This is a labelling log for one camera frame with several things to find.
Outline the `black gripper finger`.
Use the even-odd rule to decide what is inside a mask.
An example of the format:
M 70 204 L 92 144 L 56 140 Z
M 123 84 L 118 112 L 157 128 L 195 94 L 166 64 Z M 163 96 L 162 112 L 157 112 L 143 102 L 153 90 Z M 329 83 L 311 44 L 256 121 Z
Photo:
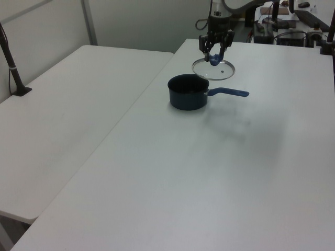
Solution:
M 204 55 L 204 60 L 209 62 L 210 59 L 210 51 L 213 47 L 213 36 L 212 34 L 207 34 L 203 36 L 199 36 L 199 50 Z
M 219 51 L 219 58 L 223 60 L 225 51 L 228 47 L 232 45 L 233 39 L 235 36 L 235 32 L 232 30 L 228 30 L 224 33 L 220 41 L 220 51 Z

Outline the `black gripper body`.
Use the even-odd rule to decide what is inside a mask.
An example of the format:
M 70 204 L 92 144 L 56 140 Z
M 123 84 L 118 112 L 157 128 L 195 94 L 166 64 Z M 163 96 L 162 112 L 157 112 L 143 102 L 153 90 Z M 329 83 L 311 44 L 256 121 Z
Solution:
M 230 17 L 210 16 L 208 20 L 208 34 L 223 35 L 229 30 Z

